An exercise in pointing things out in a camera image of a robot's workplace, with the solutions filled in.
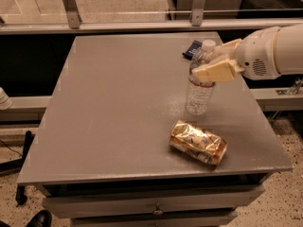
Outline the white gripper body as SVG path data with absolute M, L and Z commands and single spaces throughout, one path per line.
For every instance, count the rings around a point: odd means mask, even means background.
M 277 79 L 274 49 L 280 28 L 273 26 L 255 31 L 245 37 L 235 49 L 235 58 L 251 80 Z

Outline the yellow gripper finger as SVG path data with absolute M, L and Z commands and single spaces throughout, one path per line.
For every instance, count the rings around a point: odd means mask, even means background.
M 227 55 L 229 59 L 234 59 L 236 48 L 240 43 L 241 39 L 236 39 L 228 43 L 216 46 L 210 54 L 210 59 L 214 60 L 223 55 Z
M 244 68 L 236 60 L 225 59 L 198 66 L 192 70 L 192 74 L 200 82 L 227 82 L 234 80 L 243 71 Z

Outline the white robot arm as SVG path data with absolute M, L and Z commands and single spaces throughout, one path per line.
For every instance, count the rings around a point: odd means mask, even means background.
M 303 74 L 303 25 L 273 26 L 218 45 L 192 70 L 201 82 L 224 82 L 238 74 L 251 80 Z

